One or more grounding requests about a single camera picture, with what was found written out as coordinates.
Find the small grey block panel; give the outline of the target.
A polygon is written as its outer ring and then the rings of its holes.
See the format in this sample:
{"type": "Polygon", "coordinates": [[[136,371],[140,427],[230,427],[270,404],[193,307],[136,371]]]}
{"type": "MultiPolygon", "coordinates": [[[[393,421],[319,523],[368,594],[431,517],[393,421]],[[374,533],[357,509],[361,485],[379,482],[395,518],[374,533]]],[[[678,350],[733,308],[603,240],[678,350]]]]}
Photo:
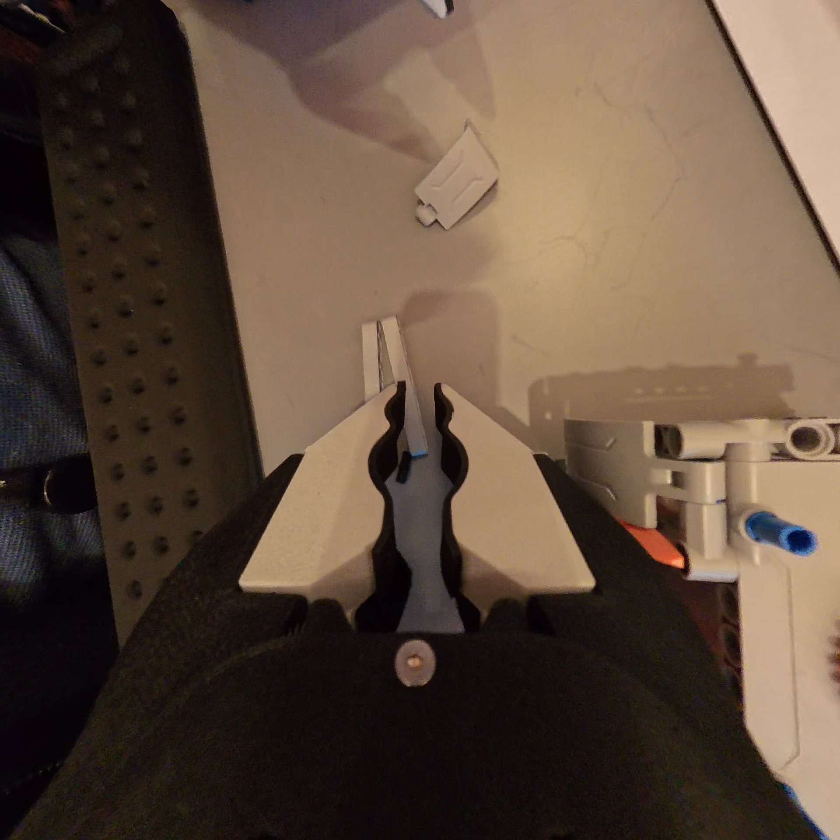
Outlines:
{"type": "Polygon", "coordinates": [[[497,184],[500,171],[475,125],[467,120],[457,141],[415,187],[416,220],[449,230],[497,184]]]}

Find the grey orange toy block model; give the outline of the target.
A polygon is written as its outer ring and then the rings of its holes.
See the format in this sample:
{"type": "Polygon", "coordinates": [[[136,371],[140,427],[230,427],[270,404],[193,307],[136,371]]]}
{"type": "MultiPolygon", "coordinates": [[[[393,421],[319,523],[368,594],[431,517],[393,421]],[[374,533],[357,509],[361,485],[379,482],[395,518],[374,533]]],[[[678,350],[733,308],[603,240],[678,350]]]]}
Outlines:
{"type": "Polygon", "coordinates": [[[838,838],[838,417],[564,421],[565,463],[612,515],[718,583],[730,676],[765,762],[838,838]]]}

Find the light grey holed beam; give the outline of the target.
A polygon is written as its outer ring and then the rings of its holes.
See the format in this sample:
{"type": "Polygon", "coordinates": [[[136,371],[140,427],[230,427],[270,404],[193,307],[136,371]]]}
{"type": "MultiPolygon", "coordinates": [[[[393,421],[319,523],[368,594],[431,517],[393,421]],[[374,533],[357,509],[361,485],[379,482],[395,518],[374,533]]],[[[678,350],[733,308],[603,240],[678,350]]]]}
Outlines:
{"type": "Polygon", "coordinates": [[[364,401],[367,403],[375,398],[383,387],[380,323],[372,321],[362,324],[361,337],[364,401]]]}
{"type": "Polygon", "coordinates": [[[404,432],[408,450],[415,459],[428,455],[427,436],[417,398],[413,373],[408,363],[406,346],[397,316],[390,316],[379,321],[384,352],[390,365],[394,382],[405,385],[404,432]]]}

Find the dark perforated pad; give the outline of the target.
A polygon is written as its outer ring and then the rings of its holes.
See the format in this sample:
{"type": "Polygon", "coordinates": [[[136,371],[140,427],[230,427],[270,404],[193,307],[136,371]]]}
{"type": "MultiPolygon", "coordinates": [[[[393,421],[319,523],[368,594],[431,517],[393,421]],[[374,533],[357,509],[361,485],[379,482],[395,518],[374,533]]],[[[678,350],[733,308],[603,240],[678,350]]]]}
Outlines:
{"type": "Polygon", "coordinates": [[[40,113],[120,645],[263,476],[192,62],[163,2],[47,49],[40,113]]]}

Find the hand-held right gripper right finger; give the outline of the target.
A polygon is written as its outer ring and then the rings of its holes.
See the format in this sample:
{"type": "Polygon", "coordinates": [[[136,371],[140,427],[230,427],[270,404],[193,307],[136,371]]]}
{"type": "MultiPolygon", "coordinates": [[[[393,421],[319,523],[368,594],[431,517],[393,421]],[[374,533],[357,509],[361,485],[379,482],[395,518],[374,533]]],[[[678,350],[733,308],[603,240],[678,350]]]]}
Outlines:
{"type": "Polygon", "coordinates": [[[583,594],[595,577],[531,449],[452,387],[434,387],[440,467],[450,482],[440,569],[464,623],[495,604],[583,594]]]}

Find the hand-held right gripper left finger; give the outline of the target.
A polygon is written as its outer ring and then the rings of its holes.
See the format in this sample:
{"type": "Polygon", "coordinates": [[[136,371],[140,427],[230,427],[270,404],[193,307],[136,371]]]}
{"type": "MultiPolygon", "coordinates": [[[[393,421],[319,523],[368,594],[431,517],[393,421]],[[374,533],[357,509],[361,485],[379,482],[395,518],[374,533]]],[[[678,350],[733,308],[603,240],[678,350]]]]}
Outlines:
{"type": "Polygon", "coordinates": [[[333,600],[358,627],[399,624],[405,560],[386,481],[404,419],[399,381],[307,448],[239,577],[243,592],[333,600]]]}

